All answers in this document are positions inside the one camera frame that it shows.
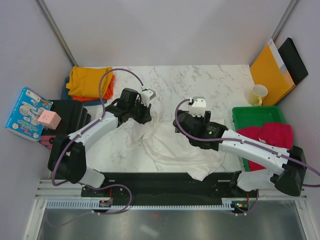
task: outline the green tray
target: green tray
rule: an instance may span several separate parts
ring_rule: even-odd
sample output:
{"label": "green tray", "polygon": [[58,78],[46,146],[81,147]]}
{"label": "green tray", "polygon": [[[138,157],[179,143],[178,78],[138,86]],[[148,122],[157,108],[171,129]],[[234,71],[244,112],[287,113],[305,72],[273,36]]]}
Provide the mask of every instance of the green tray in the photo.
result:
{"label": "green tray", "polygon": [[[265,123],[285,123],[277,106],[241,106],[232,109],[235,130],[246,127],[262,127]],[[250,172],[248,160],[243,158],[244,169]]]}

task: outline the red towel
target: red towel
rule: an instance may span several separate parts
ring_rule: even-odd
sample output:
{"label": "red towel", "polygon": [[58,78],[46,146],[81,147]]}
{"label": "red towel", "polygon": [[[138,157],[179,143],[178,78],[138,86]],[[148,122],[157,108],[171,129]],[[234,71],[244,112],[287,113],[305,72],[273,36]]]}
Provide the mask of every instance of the red towel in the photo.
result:
{"label": "red towel", "polygon": [[[280,122],[268,122],[259,126],[250,126],[243,129],[239,129],[238,133],[279,148],[291,149],[294,145],[294,134],[291,126]],[[265,167],[253,162],[248,161],[250,171],[257,171],[265,169]]]}

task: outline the metal pole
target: metal pole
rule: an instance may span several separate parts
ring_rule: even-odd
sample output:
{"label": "metal pole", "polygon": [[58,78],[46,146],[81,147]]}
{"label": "metal pole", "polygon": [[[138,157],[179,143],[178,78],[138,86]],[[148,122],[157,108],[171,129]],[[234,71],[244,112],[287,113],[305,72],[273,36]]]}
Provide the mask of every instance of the metal pole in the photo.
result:
{"label": "metal pole", "polygon": [[41,10],[42,15],[44,16],[46,22],[48,23],[49,27],[51,28],[55,38],[57,39],[58,43],[60,44],[61,48],[63,49],[66,57],[69,59],[72,66],[78,66],[75,58],[73,57],[70,49],[68,48],[68,45],[62,36],[55,20],[53,19],[52,15],[50,14],[50,11],[45,4],[43,0],[34,0],[35,3],[38,5],[38,7]]}
{"label": "metal pole", "polygon": [[280,33],[284,29],[289,17],[293,13],[294,9],[296,8],[296,6],[298,5],[299,2],[300,2],[300,0],[291,0],[291,2],[289,3],[289,5],[286,8],[284,14],[282,15],[282,18],[281,18],[280,22],[278,23],[278,25],[276,26],[276,28],[275,28],[275,30],[274,30],[274,32],[272,34],[271,38],[272,38],[272,40],[274,42],[277,41]]}

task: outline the blue cloth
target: blue cloth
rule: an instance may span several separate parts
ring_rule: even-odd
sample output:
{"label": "blue cloth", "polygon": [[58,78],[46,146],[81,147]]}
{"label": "blue cloth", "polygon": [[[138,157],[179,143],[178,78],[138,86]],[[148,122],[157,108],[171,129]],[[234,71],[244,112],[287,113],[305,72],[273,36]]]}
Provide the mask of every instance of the blue cloth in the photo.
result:
{"label": "blue cloth", "polygon": [[[64,79],[64,85],[63,85],[63,89],[62,89],[62,95],[61,95],[61,99],[62,100],[72,100],[72,97],[70,95],[68,95],[69,93],[69,89],[66,88],[66,84],[70,81],[70,78],[69,76],[67,76],[65,79]],[[103,103],[106,104],[107,103],[107,100],[106,99],[103,99]],[[101,105],[101,102],[100,100],[93,100],[93,101],[84,101],[83,102],[83,105],[85,107],[88,107],[88,106],[97,106],[97,105]]]}

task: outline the yellow cup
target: yellow cup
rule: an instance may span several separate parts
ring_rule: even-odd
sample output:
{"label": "yellow cup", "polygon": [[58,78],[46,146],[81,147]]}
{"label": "yellow cup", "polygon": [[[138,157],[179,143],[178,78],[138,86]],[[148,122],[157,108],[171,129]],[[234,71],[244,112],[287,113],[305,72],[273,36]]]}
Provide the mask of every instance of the yellow cup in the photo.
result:
{"label": "yellow cup", "polygon": [[260,84],[254,85],[250,92],[248,103],[252,106],[261,106],[263,99],[267,96],[268,89]]}

